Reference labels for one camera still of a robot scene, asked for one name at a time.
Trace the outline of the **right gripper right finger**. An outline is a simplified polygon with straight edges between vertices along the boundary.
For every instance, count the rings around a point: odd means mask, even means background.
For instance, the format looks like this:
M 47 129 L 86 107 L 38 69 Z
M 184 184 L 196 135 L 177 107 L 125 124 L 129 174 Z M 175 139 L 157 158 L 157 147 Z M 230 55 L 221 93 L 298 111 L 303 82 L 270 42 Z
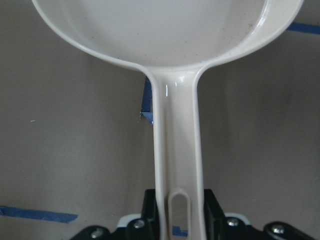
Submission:
M 208 240 L 313 240 L 296 227 L 281 221 L 254 228 L 237 214 L 226 215 L 211 189 L 204 190 L 204 219 Z

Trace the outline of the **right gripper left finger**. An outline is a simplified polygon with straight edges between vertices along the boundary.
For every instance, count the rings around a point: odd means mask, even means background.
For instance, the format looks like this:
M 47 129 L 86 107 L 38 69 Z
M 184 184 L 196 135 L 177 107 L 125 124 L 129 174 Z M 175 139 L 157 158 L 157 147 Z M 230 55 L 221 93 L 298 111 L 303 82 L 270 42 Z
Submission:
M 73 240 L 159 240 L 160 221 L 154 189 L 144 192 L 140 217 L 135 217 L 114 232 L 106 227 L 92 225 L 82 229 Z

